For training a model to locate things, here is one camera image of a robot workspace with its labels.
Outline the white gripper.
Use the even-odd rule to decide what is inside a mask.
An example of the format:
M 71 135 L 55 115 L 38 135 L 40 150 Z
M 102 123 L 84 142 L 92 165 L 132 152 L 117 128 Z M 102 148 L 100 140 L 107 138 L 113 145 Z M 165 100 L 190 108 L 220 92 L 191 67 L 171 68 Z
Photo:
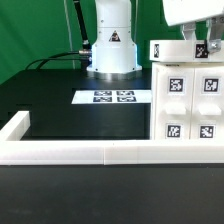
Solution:
M 181 25 L 185 40 L 196 40 L 196 24 L 190 22 L 206 20 L 207 50 L 209 53 L 221 50 L 224 34 L 224 0 L 162 0 L 164 15 L 169 26 Z

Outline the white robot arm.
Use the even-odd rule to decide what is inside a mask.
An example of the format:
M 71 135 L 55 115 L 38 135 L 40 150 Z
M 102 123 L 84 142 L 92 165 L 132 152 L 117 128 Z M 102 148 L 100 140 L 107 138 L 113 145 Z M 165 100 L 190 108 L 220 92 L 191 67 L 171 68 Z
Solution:
M 142 69 L 131 37 L 131 1 L 95 0 L 97 39 L 87 72 L 101 79 L 127 79 Z M 162 0 L 169 26 L 181 40 L 152 40 L 150 59 L 160 62 L 224 62 L 224 0 Z

